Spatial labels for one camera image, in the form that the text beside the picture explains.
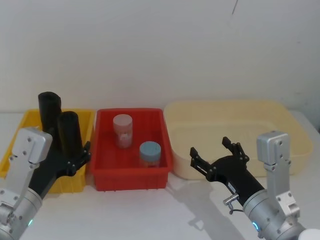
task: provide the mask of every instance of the beige plastic bin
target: beige plastic bin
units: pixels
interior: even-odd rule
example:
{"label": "beige plastic bin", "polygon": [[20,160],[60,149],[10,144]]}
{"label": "beige plastic bin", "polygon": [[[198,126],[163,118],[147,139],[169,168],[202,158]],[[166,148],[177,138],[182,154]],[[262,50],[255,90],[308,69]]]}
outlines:
{"label": "beige plastic bin", "polygon": [[213,163],[231,153],[222,145],[224,136],[233,143],[241,143],[250,157],[248,170],[255,177],[266,175],[258,161],[258,135],[278,130],[291,138],[291,174],[301,171],[312,152],[313,145],[307,133],[281,104],[268,100],[182,101],[167,105],[164,117],[173,153],[173,171],[184,179],[202,179],[190,167],[190,148]]}

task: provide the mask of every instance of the red plastic bin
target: red plastic bin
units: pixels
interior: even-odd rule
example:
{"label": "red plastic bin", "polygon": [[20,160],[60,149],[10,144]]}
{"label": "red plastic bin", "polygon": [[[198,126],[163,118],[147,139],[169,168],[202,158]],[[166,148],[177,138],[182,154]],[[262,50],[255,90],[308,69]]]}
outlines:
{"label": "red plastic bin", "polygon": [[[132,117],[133,136],[129,148],[116,146],[113,118]],[[111,108],[97,112],[91,172],[98,191],[164,189],[172,170],[172,153],[163,111],[157,108]],[[161,145],[159,167],[142,167],[139,147],[146,141]]]}

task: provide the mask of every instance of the plastic bin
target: plastic bin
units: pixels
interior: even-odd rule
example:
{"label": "plastic bin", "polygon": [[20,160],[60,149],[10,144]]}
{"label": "plastic bin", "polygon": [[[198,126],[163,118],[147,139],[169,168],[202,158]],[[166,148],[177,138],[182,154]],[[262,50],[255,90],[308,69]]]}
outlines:
{"label": "plastic bin", "polygon": [[[90,109],[62,109],[62,111],[63,112],[74,111],[78,114],[82,143],[84,144],[87,141],[91,141],[92,143],[93,137],[94,137],[94,119],[95,119],[96,112]],[[11,140],[11,143],[0,163],[1,178],[5,178],[9,170],[9,166],[10,166],[9,156],[12,154],[11,151],[12,151],[14,142],[16,140],[16,135],[18,130],[21,128],[38,127],[38,126],[40,129],[42,128],[39,110],[38,109],[28,110],[24,114],[15,132],[15,135]],[[86,185],[85,173],[86,173],[86,166],[83,166],[81,169],[77,171],[77,173],[73,177],[63,176],[58,178],[57,181],[55,181],[52,188],[50,189],[49,193],[58,194],[58,193],[82,192]]]}
{"label": "plastic bin", "polygon": [[195,147],[206,161],[230,155],[222,145],[223,137],[240,142],[249,156],[248,170],[255,177],[266,176],[258,161],[257,137],[273,130],[290,136],[291,174],[307,164],[313,144],[296,119],[280,103],[269,100],[181,101],[164,109],[165,123],[173,152],[173,171],[184,179],[204,176],[190,167],[190,148]]}
{"label": "plastic bin", "polygon": [[[113,118],[132,117],[133,137],[129,148],[116,145]],[[163,112],[156,108],[101,109],[96,116],[96,135],[91,172],[98,191],[163,189],[172,170],[172,153]],[[139,160],[139,147],[146,141],[161,145],[159,167],[146,168]]]}

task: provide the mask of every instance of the table surface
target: table surface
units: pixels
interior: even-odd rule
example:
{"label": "table surface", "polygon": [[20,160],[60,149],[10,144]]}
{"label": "table surface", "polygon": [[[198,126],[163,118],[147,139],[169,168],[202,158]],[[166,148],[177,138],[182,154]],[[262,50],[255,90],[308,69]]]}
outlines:
{"label": "table surface", "polygon": [[[300,112],[292,111],[313,141],[307,167],[290,178],[300,222],[320,229],[320,135]],[[0,113],[0,156],[23,114]],[[266,187],[266,179],[259,178]],[[187,181],[173,174],[166,189],[98,192],[87,177],[82,193],[49,194],[21,240],[258,240],[241,212],[229,215],[230,196],[218,182]]]}

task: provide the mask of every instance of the blue light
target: blue light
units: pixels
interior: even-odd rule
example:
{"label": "blue light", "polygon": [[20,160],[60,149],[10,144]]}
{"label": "blue light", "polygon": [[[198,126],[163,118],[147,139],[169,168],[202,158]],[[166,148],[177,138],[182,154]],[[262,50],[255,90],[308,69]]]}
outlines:
{"label": "blue light", "polygon": [[253,226],[255,227],[255,229],[256,229],[257,231],[259,231],[258,225],[257,225],[255,222],[253,222],[252,224],[253,224]]}

